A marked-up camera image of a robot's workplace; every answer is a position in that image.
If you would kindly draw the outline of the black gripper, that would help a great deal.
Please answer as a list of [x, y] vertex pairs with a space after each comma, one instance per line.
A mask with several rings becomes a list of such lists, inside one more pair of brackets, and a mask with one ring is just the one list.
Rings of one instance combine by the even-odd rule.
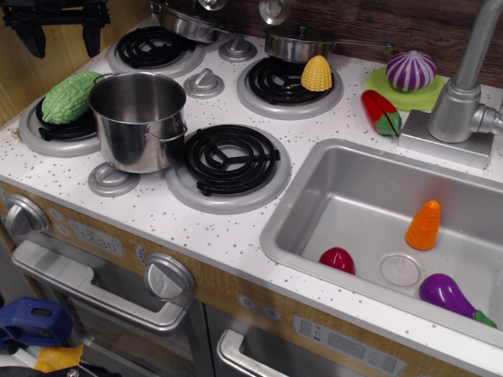
[[101, 29], [111, 23], [106, 1], [1, 1], [2, 19], [17, 27], [17, 35], [34, 57], [46, 56], [46, 36], [41, 26], [83, 26], [83, 41], [89, 57], [101, 52]]

